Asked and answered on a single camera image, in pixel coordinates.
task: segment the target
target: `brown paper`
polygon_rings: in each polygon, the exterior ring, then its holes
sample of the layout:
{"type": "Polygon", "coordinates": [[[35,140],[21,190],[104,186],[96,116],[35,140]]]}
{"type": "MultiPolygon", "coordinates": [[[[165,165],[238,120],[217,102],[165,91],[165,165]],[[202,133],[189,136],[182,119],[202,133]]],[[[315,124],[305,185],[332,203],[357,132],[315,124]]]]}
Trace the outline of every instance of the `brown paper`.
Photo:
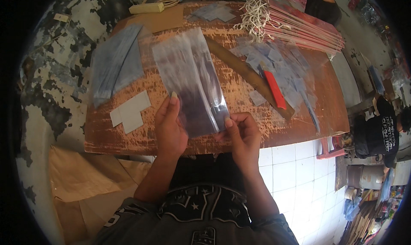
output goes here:
{"type": "Polygon", "coordinates": [[[51,146],[49,173],[64,241],[92,239],[125,198],[132,197],[150,163],[51,146]]]}
{"type": "Polygon", "coordinates": [[[51,146],[49,173],[54,197],[79,201],[98,194],[121,191],[135,184],[112,155],[93,155],[51,146]]]}
{"type": "Polygon", "coordinates": [[[173,6],[161,13],[145,13],[137,15],[127,21],[126,26],[132,23],[141,23],[152,33],[182,27],[183,5],[173,6]]]}

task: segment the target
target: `gray t-shirt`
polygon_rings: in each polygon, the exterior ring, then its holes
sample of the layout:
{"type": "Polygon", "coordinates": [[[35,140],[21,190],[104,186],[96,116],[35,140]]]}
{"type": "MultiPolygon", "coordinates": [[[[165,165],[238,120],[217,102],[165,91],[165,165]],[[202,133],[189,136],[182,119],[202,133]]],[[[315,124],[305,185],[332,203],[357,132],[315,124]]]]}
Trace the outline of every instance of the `gray t-shirt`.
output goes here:
{"type": "Polygon", "coordinates": [[[203,184],[170,191],[160,208],[127,198],[94,244],[297,245],[283,214],[250,223],[245,196],[203,184]]]}

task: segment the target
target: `white cardboard piece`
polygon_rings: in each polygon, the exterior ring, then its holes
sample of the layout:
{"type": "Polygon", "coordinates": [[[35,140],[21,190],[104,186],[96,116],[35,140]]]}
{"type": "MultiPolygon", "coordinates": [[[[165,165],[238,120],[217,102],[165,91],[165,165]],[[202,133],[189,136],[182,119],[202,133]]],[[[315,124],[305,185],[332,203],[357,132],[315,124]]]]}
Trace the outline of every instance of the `white cardboard piece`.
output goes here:
{"type": "Polygon", "coordinates": [[[113,127],[123,123],[124,132],[131,133],[144,124],[140,112],[150,106],[150,98],[144,90],[110,112],[113,127]]]}

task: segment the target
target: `wooden table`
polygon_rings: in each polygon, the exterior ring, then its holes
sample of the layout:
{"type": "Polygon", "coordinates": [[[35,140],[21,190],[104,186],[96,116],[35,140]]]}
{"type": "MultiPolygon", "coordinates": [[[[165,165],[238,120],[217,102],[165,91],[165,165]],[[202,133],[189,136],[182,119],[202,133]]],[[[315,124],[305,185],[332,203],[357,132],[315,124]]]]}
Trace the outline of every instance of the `wooden table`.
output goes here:
{"type": "MultiPolygon", "coordinates": [[[[206,4],[208,3],[186,3],[184,4],[184,15],[187,16],[190,12],[206,4]]],[[[204,35],[219,42],[227,49],[236,47],[235,38],[246,35],[242,30],[232,29],[234,24],[241,21],[238,9],[242,5],[240,2],[230,2],[228,4],[235,10],[233,14],[237,16],[228,23],[223,23],[220,20],[211,22],[184,20],[183,27],[158,32],[155,34],[154,40],[160,42],[178,33],[200,26],[204,35]]],[[[127,20],[120,21],[114,32],[122,29],[126,22],[127,20]]],[[[211,54],[229,111],[231,113],[249,111],[253,115],[262,134],[261,148],[315,140],[349,131],[347,110],[340,84],[326,54],[305,49],[301,49],[301,53],[313,66],[312,71],[307,75],[309,81],[306,83],[315,88],[315,95],[318,98],[315,112],[320,122],[320,133],[316,133],[308,110],[303,103],[300,112],[295,114],[288,122],[285,122],[276,111],[272,112],[268,102],[259,107],[254,106],[249,96],[249,93],[254,90],[251,85],[246,83],[224,62],[211,54]]],[[[153,61],[146,61],[144,69],[145,76],[143,78],[122,89],[109,102],[101,105],[98,109],[95,109],[92,105],[89,106],[85,123],[86,152],[156,155],[154,115],[167,96],[167,91],[153,61]],[[152,104],[150,108],[141,112],[144,125],[127,135],[124,133],[122,124],[113,128],[110,111],[144,90],[147,90],[152,104]]],[[[189,140],[185,154],[206,154],[228,152],[230,150],[231,145],[229,143],[218,143],[214,141],[213,135],[207,135],[189,140]]]]}

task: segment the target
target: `peeling wall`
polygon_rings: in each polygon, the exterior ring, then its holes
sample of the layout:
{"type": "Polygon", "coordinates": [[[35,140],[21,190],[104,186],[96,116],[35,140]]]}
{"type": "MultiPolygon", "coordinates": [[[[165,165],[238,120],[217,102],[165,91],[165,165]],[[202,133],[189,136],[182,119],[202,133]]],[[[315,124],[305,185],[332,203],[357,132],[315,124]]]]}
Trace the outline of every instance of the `peeling wall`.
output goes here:
{"type": "Polygon", "coordinates": [[[64,241],[51,197],[49,147],[57,144],[84,151],[92,53],[116,23],[130,15],[131,5],[131,0],[55,0],[21,59],[30,57],[34,65],[21,94],[23,137],[16,159],[18,174],[34,217],[53,244],[64,241]],[[71,19],[54,20],[56,13],[71,15],[71,19]]]}

